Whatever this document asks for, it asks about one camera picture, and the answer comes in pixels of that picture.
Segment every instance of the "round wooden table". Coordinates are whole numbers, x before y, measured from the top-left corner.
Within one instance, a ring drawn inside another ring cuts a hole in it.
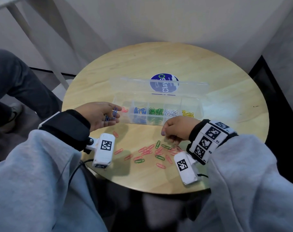
[[[239,134],[254,134],[265,141],[269,118],[265,99],[255,82],[240,67],[228,59],[200,47],[169,42],[151,42],[127,46],[111,51],[86,66],[72,81],[63,101],[62,110],[74,109],[93,101],[112,102],[114,92],[109,79],[113,77],[150,79],[158,73],[175,75],[180,81],[207,82],[209,93],[202,99],[204,118],[216,119],[233,127]],[[93,168],[95,172],[119,185],[157,194],[179,194],[208,188],[208,179],[184,186],[175,163],[170,164],[145,155],[144,163],[134,163],[140,156],[138,150],[156,144],[167,144],[160,135],[161,126],[119,123],[113,127],[91,133],[98,138],[101,133],[116,132],[112,163],[106,169]],[[187,142],[180,147],[185,150]],[[82,159],[94,154],[83,153]],[[162,156],[173,156],[168,152]],[[161,163],[162,169],[156,166]],[[206,166],[199,166],[206,174]]]

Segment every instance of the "dark pants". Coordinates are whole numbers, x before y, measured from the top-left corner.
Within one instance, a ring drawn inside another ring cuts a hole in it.
[[[0,49],[0,99],[15,97],[44,120],[60,111],[61,101],[17,56]],[[11,109],[0,102],[0,127],[9,121]]]

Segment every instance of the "green paper clip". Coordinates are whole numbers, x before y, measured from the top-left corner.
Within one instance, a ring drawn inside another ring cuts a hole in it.
[[[160,147],[160,140],[157,141],[157,144],[156,144],[156,147],[155,148],[157,149],[159,147]]]
[[[136,164],[140,164],[140,163],[143,163],[144,161],[145,161],[144,159],[135,160],[135,163],[136,163]]]
[[[168,149],[168,150],[171,150],[171,147],[166,146],[166,145],[164,145],[164,144],[162,144],[162,147],[163,147],[163,148],[166,148],[166,149]]]
[[[160,160],[165,160],[165,158],[163,157],[163,156],[158,156],[158,155],[156,155],[155,156],[157,159],[160,159]]]

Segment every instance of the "hand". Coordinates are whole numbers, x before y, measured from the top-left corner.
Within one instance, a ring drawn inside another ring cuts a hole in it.
[[[90,132],[92,132],[97,129],[115,125],[119,122],[119,113],[116,114],[113,120],[106,121],[106,115],[112,118],[114,108],[117,108],[118,111],[122,110],[122,107],[108,102],[86,103],[77,107],[75,110],[89,121]]]
[[[162,128],[161,135],[166,136],[169,141],[179,145],[181,141],[188,140],[193,128],[200,123],[200,120],[187,116],[176,116],[166,121]]]

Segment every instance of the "left hand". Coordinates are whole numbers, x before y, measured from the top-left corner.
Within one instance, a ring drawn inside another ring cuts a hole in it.
[[[115,125],[119,122],[120,114],[117,113],[113,120],[106,121],[106,115],[112,118],[114,108],[118,111],[122,107],[109,102],[91,102],[77,107],[75,110],[79,112],[90,123],[90,132],[104,127]]]

